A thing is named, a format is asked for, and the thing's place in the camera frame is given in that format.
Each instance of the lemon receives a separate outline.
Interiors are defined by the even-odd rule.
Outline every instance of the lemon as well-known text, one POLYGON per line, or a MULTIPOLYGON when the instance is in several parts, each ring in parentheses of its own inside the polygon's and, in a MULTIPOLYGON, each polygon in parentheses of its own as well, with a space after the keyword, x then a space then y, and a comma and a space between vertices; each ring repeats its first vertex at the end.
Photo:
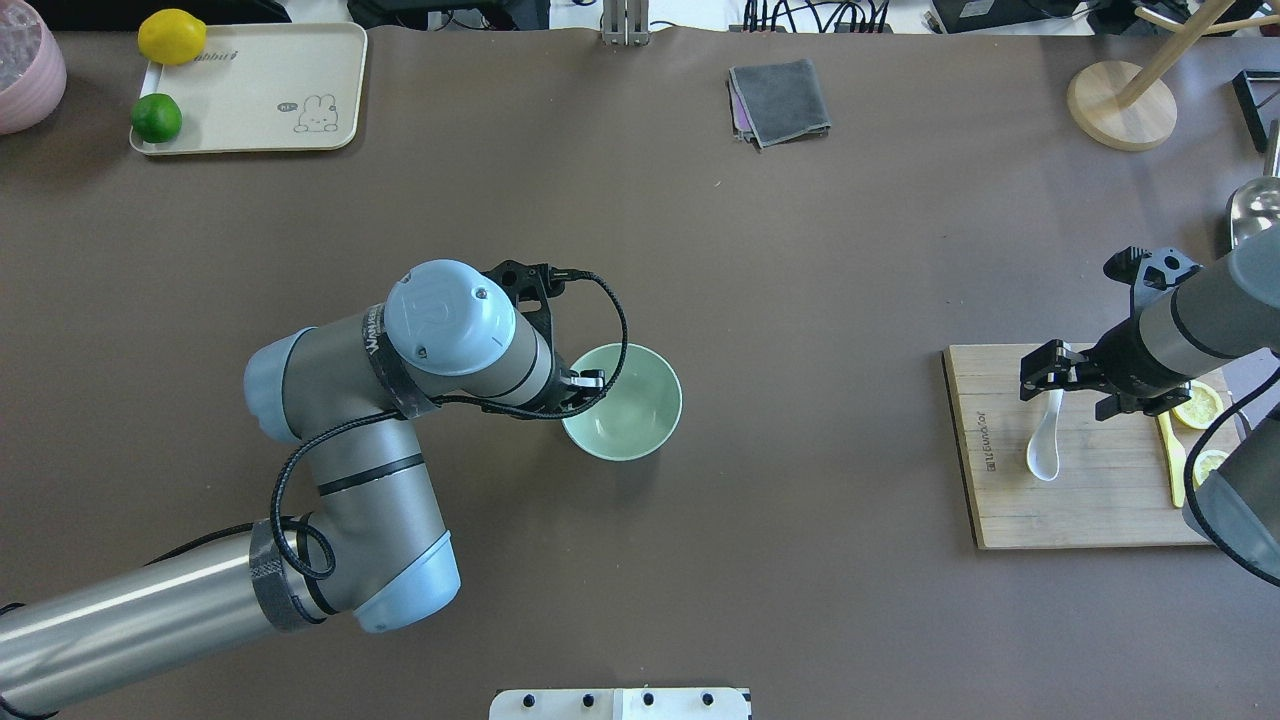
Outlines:
POLYGON ((1174 418, 1188 428, 1203 430, 1222 414, 1222 396, 1199 380, 1192 380, 1192 398, 1174 407, 1174 418))
POLYGON ((1206 450, 1196 459, 1196 468, 1192 477, 1196 478, 1196 487, 1201 487, 1208 479, 1208 474, 1217 469, 1226 460, 1226 454, 1221 450, 1206 450))
POLYGON ((159 10, 138 26, 138 51, 152 63, 180 65, 205 49, 205 23, 187 10, 159 10))
POLYGON ((129 120, 138 137, 147 142, 169 142, 182 131, 182 110, 173 97, 152 92, 138 97, 129 113, 129 120))

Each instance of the pink bowl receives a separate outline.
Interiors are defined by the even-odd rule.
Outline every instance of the pink bowl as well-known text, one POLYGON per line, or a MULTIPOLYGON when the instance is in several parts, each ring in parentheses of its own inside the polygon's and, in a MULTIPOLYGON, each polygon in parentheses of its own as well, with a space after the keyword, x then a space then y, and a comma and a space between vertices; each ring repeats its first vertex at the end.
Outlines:
MULTIPOLYGON (((0 0, 0 9, 9 5, 31 8, 22 0, 0 0)), ((63 99, 64 90, 67 65, 63 63, 63 53, 49 32, 49 26, 41 22, 40 49, 36 50, 31 67, 13 85, 0 90, 0 135, 27 129, 47 118, 63 99)))

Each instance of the gray cloth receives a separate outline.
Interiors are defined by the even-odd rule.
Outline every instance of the gray cloth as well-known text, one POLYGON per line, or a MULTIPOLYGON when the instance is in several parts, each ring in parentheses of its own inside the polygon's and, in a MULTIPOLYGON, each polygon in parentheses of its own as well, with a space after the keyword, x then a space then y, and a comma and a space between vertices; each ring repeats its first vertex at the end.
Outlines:
POLYGON ((750 124, 740 136, 754 136, 760 147, 831 129, 813 60, 730 68, 728 77, 750 124))

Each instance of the mint green bowl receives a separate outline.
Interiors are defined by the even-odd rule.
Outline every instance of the mint green bowl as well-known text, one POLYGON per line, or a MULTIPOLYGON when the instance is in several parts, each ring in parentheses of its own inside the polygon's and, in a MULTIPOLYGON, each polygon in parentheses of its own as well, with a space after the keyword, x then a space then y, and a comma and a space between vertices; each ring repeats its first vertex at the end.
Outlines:
MULTIPOLYGON (((573 363, 575 370, 599 368, 604 377, 618 364, 620 343, 589 351, 573 363)), ((627 343, 627 360, 618 382, 590 410, 561 420, 579 447, 603 460, 644 457, 667 442, 680 423, 684 393, 680 378, 662 355, 627 343)))

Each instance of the yellow knife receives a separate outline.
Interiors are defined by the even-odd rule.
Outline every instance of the yellow knife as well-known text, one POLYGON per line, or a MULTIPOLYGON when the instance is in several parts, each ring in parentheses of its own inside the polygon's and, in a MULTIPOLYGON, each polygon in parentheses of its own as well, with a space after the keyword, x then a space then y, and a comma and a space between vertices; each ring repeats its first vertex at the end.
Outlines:
POLYGON ((1160 425, 1160 439, 1165 445, 1165 459, 1169 461, 1169 491, 1174 500, 1174 507, 1181 507, 1187 502, 1187 487, 1183 484, 1183 473, 1187 468, 1187 448, 1174 434, 1174 425, 1169 421, 1169 413, 1156 416, 1160 425))

